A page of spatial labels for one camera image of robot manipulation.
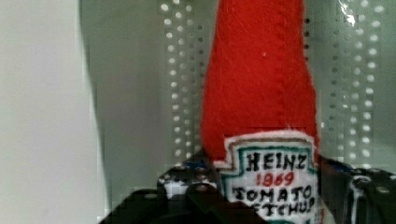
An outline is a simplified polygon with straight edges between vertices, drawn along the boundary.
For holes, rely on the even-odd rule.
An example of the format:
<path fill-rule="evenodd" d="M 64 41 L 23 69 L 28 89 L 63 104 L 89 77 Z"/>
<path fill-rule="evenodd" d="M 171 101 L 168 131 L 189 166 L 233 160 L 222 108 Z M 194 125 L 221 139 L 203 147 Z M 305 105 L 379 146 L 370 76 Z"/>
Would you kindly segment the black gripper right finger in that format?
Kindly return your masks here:
<path fill-rule="evenodd" d="M 321 157 L 319 195 L 336 224 L 396 224 L 393 173 Z"/>

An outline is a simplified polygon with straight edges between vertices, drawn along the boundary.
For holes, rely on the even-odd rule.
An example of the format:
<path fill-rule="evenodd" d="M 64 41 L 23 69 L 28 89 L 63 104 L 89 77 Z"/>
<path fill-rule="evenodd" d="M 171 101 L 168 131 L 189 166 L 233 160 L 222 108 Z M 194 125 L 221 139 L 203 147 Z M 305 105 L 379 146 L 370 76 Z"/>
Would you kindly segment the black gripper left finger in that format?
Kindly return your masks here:
<path fill-rule="evenodd" d="M 131 193 L 99 224 L 268 224 L 216 186 L 215 169 L 199 151 L 160 175 L 156 189 Z"/>

